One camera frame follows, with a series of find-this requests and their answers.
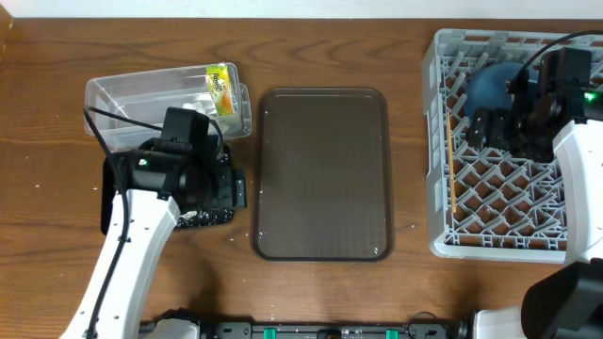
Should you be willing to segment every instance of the green light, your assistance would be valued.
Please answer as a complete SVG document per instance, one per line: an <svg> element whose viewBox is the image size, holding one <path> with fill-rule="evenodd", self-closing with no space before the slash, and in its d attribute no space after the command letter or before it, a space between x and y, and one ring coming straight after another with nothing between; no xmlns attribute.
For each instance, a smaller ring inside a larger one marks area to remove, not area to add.
<svg viewBox="0 0 603 339"><path fill-rule="evenodd" d="M592 100L596 99L596 95L594 93L584 93L584 99L591 102Z"/></svg>

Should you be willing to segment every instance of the baking tray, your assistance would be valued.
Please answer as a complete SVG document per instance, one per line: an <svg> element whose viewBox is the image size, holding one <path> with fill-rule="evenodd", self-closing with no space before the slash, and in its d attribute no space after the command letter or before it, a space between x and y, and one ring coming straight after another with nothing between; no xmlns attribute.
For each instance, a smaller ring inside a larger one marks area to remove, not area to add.
<svg viewBox="0 0 603 339"><path fill-rule="evenodd" d="M258 123L252 242L267 260L393 248L387 105L374 89L273 89Z"/></svg>

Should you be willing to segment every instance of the white backdrop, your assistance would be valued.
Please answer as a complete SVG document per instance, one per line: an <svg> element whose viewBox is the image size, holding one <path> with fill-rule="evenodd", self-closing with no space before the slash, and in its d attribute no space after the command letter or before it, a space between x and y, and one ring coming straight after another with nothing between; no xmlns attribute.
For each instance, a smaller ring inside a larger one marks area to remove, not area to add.
<svg viewBox="0 0 603 339"><path fill-rule="evenodd" d="M603 18L603 0L0 0L0 4L15 18Z"/></svg>

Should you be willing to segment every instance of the yellow and green package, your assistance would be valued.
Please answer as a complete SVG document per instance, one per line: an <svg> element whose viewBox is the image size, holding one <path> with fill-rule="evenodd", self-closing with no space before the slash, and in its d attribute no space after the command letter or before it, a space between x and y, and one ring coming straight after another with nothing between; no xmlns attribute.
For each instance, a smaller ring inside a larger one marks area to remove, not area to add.
<svg viewBox="0 0 603 339"><path fill-rule="evenodd" d="M219 116L235 114L233 109L233 86L224 63L207 66L207 85Z"/></svg>

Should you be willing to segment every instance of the green tape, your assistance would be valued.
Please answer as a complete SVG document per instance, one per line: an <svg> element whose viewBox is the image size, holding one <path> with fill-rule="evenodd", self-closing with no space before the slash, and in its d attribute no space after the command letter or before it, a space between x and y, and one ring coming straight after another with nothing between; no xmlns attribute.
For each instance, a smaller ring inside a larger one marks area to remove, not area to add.
<svg viewBox="0 0 603 339"><path fill-rule="evenodd" d="M395 330L385 331L385 339L398 339L398 331L395 331Z"/></svg>
<svg viewBox="0 0 603 339"><path fill-rule="evenodd" d="M264 329L264 339L276 339L276 329Z"/></svg>

